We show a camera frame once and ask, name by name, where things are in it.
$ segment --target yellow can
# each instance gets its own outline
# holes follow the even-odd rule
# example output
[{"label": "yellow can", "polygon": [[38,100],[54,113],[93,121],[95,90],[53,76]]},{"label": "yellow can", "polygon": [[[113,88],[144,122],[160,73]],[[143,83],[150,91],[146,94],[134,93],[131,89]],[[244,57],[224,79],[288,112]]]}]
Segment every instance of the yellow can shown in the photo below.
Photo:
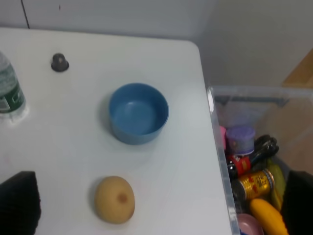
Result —
[{"label": "yellow can", "polygon": [[264,169],[234,180],[231,184],[234,196],[239,200],[250,200],[268,194],[274,188],[274,178]]}]

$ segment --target purple container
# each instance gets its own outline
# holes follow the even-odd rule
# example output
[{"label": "purple container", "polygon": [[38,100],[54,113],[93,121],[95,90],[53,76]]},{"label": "purple container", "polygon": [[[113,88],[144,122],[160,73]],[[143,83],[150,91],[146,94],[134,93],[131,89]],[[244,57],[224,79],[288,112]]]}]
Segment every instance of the purple container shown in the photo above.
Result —
[{"label": "purple container", "polygon": [[253,216],[249,214],[237,215],[240,230],[247,235],[264,235],[263,229]]},{"label": "purple container", "polygon": [[227,129],[226,136],[233,154],[247,155],[254,151],[255,130],[252,127],[231,127]]}]

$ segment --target bottle label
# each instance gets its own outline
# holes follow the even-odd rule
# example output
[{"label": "bottle label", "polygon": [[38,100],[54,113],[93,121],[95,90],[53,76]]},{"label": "bottle label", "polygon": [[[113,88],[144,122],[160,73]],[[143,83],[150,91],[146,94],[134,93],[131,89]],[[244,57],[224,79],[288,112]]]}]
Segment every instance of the bottle label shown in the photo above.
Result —
[{"label": "bottle label", "polygon": [[25,101],[12,65],[0,72],[0,114],[17,110]]},{"label": "bottle label", "polygon": [[230,155],[228,159],[235,164],[238,176],[241,176],[251,168],[249,156],[238,157],[236,155]]}]

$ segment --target yellow fruit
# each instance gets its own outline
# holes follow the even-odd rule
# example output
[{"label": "yellow fruit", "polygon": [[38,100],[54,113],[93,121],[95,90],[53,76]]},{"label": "yellow fruit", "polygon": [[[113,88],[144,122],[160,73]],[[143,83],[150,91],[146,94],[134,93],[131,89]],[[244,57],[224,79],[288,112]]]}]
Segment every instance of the yellow fruit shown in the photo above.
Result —
[{"label": "yellow fruit", "polygon": [[285,178],[280,167],[277,164],[273,164],[271,159],[267,160],[267,169],[271,172],[275,182],[274,189],[270,193],[271,202],[273,206],[280,211],[286,188]]},{"label": "yellow fruit", "polygon": [[103,220],[114,224],[125,223],[135,210],[132,187],[121,177],[107,177],[97,187],[94,204]]},{"label": "yellow fruit", "polygon": [[252,199],[250,210],[268,235],[288,235],[281,214],[267,201],[260,198]]}]

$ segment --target black object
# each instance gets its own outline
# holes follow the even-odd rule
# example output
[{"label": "black object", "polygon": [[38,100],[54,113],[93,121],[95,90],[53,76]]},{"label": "black object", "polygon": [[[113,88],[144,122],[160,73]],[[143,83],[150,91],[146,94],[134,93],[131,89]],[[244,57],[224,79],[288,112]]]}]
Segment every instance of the black object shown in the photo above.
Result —
[{"label": "black object", "polygon": [[313,176],[304,171],[291,170],[280,211],[289,235],[311,234],[312,198]]},{"label": "black object", "polygon": [[238,171],[236,168],[235,163],[232,160],[226,160],[227,163],[227,170],[230,180],[238,178]]},{"label": "black object", "polygon": [[259,137],[254,144],[254,152],[249,155],[251,167],[260,161],[274,156],[279,150],[277,140],[269,135]]},{"label": "black object", "polygon": [[35,172],[22,171],[0,185],[0,234],[34,235],[40,216]]},{"label": "black object", "polygon": [[52,57],[51,67],[56,72],[63,72],[69,68],[69,63],[61,53],[56,53]]}]

